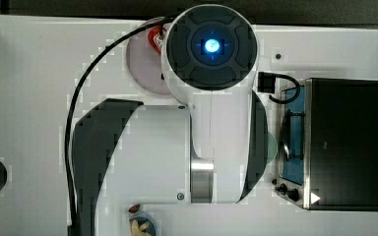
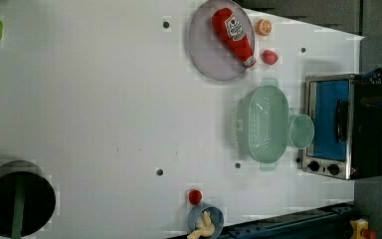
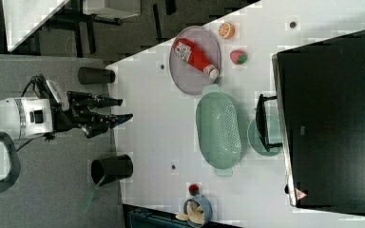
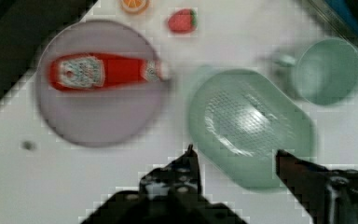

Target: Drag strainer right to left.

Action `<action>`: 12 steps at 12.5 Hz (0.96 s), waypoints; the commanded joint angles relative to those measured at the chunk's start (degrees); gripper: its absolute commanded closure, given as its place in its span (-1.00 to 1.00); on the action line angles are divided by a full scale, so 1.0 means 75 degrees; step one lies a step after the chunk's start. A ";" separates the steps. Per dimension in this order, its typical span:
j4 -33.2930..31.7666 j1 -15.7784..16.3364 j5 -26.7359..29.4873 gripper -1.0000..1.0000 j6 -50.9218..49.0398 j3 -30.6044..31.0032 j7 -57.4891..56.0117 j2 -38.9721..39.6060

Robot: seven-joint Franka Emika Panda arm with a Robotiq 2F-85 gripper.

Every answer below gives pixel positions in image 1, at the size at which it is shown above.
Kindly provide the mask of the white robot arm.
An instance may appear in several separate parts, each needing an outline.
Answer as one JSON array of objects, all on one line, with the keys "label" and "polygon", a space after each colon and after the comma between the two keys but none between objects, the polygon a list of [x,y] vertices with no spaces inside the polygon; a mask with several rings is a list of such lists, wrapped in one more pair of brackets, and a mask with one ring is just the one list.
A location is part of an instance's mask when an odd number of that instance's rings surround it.
[{"label": "white robot arm", "polygon": [[192,7],[166,30],[160,64],[172,104],[108,98],[75,127],[76,236],[131,236],[139,205],[238,204],[265,171],[250,23],[225,6]]}]

